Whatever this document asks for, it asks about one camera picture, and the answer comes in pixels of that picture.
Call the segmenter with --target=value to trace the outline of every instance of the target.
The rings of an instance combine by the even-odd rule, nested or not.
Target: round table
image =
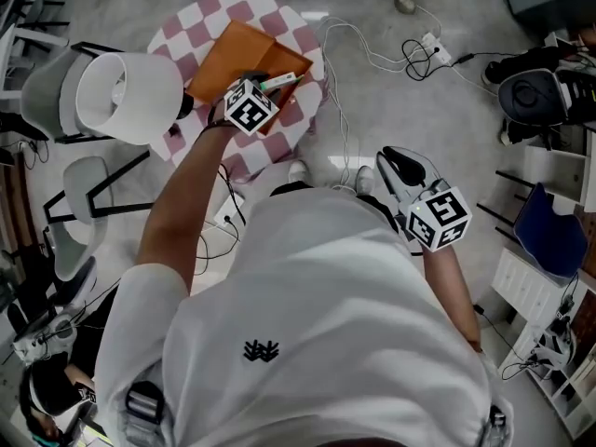
[[[318,40],[306,21],[275,0],[199,0],[182,9],[156,33],[149,53],[171,58],[187,85],[231,20],[246,22],[313,62],[291,99],[265,136],[239,132],[228,144],[223,163],[231,178],[246,181],[267,165],[288,157],[314,124],[315,114],[327,98],[325,64]],[[180,132],[151,144],[162,158],[178,166],[207,125],[210,106],[196,102],[194,111],[177,121]]]

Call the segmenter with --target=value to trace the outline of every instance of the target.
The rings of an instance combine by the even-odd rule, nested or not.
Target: seated person
[[[53,416],[68,411],[81,400],[95,397],[92,381],[95,360],[115,293],[112,290],[98,309],[81,321],[70,358],[62,352],[25,368],[20,381],[20,410],[34,440],[44,447],[64,444]]]

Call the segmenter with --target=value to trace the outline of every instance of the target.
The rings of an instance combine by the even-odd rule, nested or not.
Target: person's right arm
[[[481,332],[472,299],[453,247],[423,249],[425,275],[430,288],[454,326],[475,351],[481,352]]]

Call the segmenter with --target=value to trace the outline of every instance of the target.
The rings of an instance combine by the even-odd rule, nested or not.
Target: lamp
[[[143,145],[193,108],[176,64],[161,55],[104,53],[79,81],[76,112],[89,129]]]

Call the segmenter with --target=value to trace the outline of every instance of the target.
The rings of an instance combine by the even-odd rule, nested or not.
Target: black pants
[[[271,193],[271,196],[279,196],[281,194],[287,194],[288,192],[293,192],[295,190],[312,188],[313,187],[311,185],[303,183],[302,181],[299,181],[297,183],[286,183],[285,185],[281,185],[276,190],[274,190]],[[391,225],[391,228],[395,230],[397,233],[400,232],[400,230],[398,229],[398,225],[396,224],[395,219],[393,218],[393,215],[391,215],[391,210],[389,210],[387,205],[382,204],[373,196],[357,196],[357,198],[359,198],[362,202],[366,202],[367,204],[379,210],[383,215],[386,216],[389,225]]]

